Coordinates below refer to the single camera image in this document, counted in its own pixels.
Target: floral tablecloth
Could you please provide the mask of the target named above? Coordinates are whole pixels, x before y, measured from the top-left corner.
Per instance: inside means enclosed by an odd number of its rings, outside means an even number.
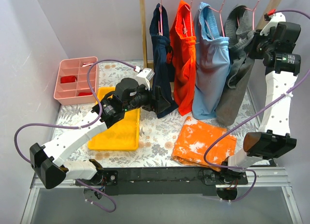
[[[142,61],[130,63],[143,67]],[[136,73],[131,68],[121,63],[102,63],[99,65],[99,87],[112,87],[119,83],[122,78],[135,78],[135,76]],[[57,124],[75,125],[91,110],[93,105],[94,103],[61,106]],[[228,129],[233,128],[253,114],[253,106],[246,94],[235,123]],[[136,151],[94,151],[89,150],[87,144],[84,144],[69,157],[69,160],[96,159],[103,167],[181,166],[180,163],[171,160],[171,154],[183,123],[188,116],[192,116],[192,114],[181,116],[178,110],[175,110],[164,118],[157,119],[155,113],[141,110],[139,147]],[[204,122],[221,126],[216,119],[205,120]],[[258,126],[257,119],[254,118],[233,133],[237,137],[235,152],[242,148],[245,134],[256,131]],[[57,137],[65,131],[68,130],[55,129],[53,137]],[[269,163],[264,160],[258,164]]]

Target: pink organizer box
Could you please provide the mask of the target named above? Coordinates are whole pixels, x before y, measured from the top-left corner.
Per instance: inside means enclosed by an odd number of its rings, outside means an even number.
[[[84,63],[95,63],[97,57],[73,58],[62,60],[59,65],[59,71],[56,81],[54,98],[62,105],[93,103],[95,98],[90,96],[78,96],[79,93],[89,93],[87,83],[87,72],[91,66],[82,67]],[[76,82],[61,83],[61,77],[73,75],[77,78]],[[90,72],[90,82],[94,91],[99,88],[99,68],[94,66]]]

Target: yellow tray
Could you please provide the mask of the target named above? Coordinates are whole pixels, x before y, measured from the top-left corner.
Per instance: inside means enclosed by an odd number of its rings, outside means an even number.
[[[106,93],[115,87],[101,87],[98,98],[101,100]],[[88,142],[90,150],[136,150],[139,145],[140,109],[125,113],[123,120],[115,123],[108,130],[97,134]]]

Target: orange fabric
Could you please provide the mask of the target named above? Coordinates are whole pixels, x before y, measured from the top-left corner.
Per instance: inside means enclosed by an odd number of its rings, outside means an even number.
[[[196,80],[196,37],[194,24],[193,21],[190,22],[190,12],[186,7],[189,8],[189,5],[181,0],[170,30],[170,41],[173,48],[172,63],[175,67],[173,93],[182,116],[192,111]],[[188,37],[184,32],[183,18]],[[192,25],[193,36],[191,36],[190,25]]]
[[[188,117],[175,143],[172,159],[181,164],[200,167],[211,167],[220,171],[220,168],[209,166],[203,159],[208,147],[220,136],[226,133],[226,129],[208,125],[193,117]],[[207,154],[209,162],[221,164],[227,157],[234,154],[237,139],[228,135],[217,143]]]

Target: gray wall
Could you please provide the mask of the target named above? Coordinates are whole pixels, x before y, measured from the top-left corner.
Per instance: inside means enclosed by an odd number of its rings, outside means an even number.
[[[278,10],[295,8],[310,13],[309,0],[282,0]],[[301,25],[301,35],[297,41],[294,53],[301,55],[302,66],[299,79],[310,69],[310,21],[300,14],[285,13],[286,20]],[[253,69],[250,89],[254,96],[256,109],[261,109],[265,104],[266,85],[264,78],[264,65],[256,62]],[[291,136],[297,138],[297,146],[294,150],[278,159],[279,165],[285,166],[292,182],[294,197],[304,223],[309,223],[309,200],[308,184],[310,183],[310,79],[308,78],[300,88],[293,92],[293,103],[290,112]]]
[[[0,223],[21,220],[33,170],[16,152],[13,136],[23,124],[55,122],[53,98],[60,60],[67,58],[37,0],[0,0]],[[50,137],[47,128],[28,128],[18,140],[29,147]]]
[[[143,59],[139,0],[38,0],[69,58],[97,56]],[[152,59],[149,26],[160,0],[145,0],[148,58]],[[193,16],[201,1],[219,9],[223,0],[194,0]],[[163,0],[170,27],[180,0]],[[238,3],[253,8],[257,0],[227,0],[223,19]],[[256,23],[269,0],[261,0]]]

